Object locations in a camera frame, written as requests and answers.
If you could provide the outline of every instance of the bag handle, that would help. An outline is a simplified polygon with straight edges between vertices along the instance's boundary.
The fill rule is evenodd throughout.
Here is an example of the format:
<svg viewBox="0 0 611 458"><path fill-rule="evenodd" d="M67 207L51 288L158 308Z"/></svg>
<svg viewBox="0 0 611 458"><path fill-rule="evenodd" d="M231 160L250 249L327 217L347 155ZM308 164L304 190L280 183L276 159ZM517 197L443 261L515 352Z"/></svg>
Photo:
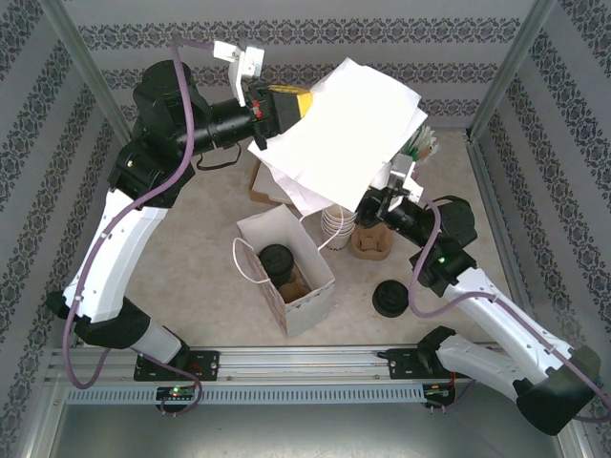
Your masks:
<svg viewBox="0 0 611 458"><path fill-rule="evenodd" d="M340 216L342 221L340 222L340 228L337 230L337 232L335 234L333 234L330 238L327 239L327 241L325 241L322 245L320 245L317 250L320 253L320 251L325 248L327 246L327 244L332 241L333 239L335 239L337 237L337 235L342 232L342 228L344 227L344 209L342 208L342 206L340 205ZM306 217L301 217L299 218L299 222L302 222ZM246 240L244 240L241 237L235 237L233 239L233 244L231 247L231 251L233 253L233 262L234 264L236 264L236 267L238 268L238 271L242 274L242 276L247 279L248 281L255 283L255 284L261 284L261 283L266 283L268 281L271 281L271 279L269 277L267 277L264 280L253 280L250 277L248 277L246 274L244 274L242 268L240 267L240 264L238 263L238 256L236 255L236 242L237 241L241 241L244 245L246 245L248 248L250 248L252 250L253 253L255 253L255 249L252 247L252 245L250 243L248 243Z"/></svg>
<svg viewBox="0 0 611 458"><path fill-rule="evenodd" d="M342 232L342 229L344 228L344 207L342 207L341 205L338 205L338 207L340 207L340 218L342 219L342 221L340 222L340 228L337 230L337 232L335 234L333 234L330 238L328 238L327 241L325 241L322 245L320 245L317 248L319 253L321 252L321 250L323 248L325 248L327 246L327 244L330 241L335 239L339 235L339 233ZM306 219L307 216L309 216L309 215L306 215L305 217L299 218L299 222L302 222L304 219Z"/></svg>
<svg viewBox="0 0 611 458"><path fill-rule="evenodd" d="M238 264L238 257L236 256L236 241L241 241L244 245L246 245L248 248L250 248L253 253L255 253L255 249L252 247L252 245L250 243L248 243L246 240L242 239L241 237L235 237L233 239L233 247L232 247L232 250L233 250L233 261L236 264L236 267L238 267L238 270L240 271L242 276L245 279L247 279L248 281L251 281L251 282L256 283L256 284L261 284L261 283L266 283L268 281L271 281L271 279L269 277L264 279L264 280L253 280L250 277L248 277L246 274L244 274L244 272L242 271L242 268Z"/></svg>

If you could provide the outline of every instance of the white paper bag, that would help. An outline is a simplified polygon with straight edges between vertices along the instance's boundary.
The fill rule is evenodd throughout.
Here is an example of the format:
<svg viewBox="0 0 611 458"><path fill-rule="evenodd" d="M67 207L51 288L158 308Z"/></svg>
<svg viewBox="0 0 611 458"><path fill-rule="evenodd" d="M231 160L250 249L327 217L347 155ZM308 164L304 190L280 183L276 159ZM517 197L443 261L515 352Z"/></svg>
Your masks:
<svg viewBox="0 0 611 458"><path fill-rule="evenodd" d="M271 281L259 284L285 335L294 337L319 323L330 310L335 277L299 220L285 205L281 205L238 221L238 228L242 238L252 247L251 250L245 245L244 253L253 270L253 279L262 281L267 278L257 255L266 246L279 243L293 253L297 267L312 290L297 301L284 303Z"/></svg>

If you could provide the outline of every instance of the stacked paper cups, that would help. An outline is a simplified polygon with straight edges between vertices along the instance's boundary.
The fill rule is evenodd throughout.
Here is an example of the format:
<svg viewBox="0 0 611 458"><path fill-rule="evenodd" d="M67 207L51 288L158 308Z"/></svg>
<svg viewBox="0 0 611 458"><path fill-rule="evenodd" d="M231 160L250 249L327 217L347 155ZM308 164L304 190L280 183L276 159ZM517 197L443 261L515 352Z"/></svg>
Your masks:
<svg viewBox="0 0 611 458"><path fill-rule="evenodd" d="M356 226L354 223L355 220L356 214L345 208L340 209L339 205L332 205L323 210L323 215L321 216L321 228L323 229L323 234L327 237L327 239L335 236L326 245L329 250L339 251L344 249L350 240L350 235L354 231L354 227Z"/></svg>

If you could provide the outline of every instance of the black lid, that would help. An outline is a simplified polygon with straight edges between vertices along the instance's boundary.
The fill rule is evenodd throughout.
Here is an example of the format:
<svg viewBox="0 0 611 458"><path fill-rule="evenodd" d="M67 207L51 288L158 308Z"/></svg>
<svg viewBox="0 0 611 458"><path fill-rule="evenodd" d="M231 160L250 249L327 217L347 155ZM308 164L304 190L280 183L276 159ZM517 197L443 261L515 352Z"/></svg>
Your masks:
<svg viewBox="0 0 611 458"><path fill-rule="evenodd" d="M261 250L259 260L277 288L288 282L295 261L288 248L279 243L266 246Z"/></svg>
<svg viewBox="0 0 611 458"><path fill-rule="evenodd" d="M382 281L371 298L375 310L387 318L397 318L408 309L408 288L396 280Z"/></svg>

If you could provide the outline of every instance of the cardboard box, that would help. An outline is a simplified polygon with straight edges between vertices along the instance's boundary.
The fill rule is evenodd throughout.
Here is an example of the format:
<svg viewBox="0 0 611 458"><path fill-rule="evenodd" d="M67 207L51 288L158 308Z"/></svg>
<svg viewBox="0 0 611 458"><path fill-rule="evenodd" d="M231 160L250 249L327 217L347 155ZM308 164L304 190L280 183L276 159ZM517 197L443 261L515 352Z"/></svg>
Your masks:
<svg viewBox="0 0 611 458"><path fill-rule="evenodd" d="M274 181L274 177L269 169L258 159L248 184L248 195L250 195L250 199L254 202L269 203L271 205L281 205L284 203L290 208L295 208L291 203L290 197Z"/></svg>

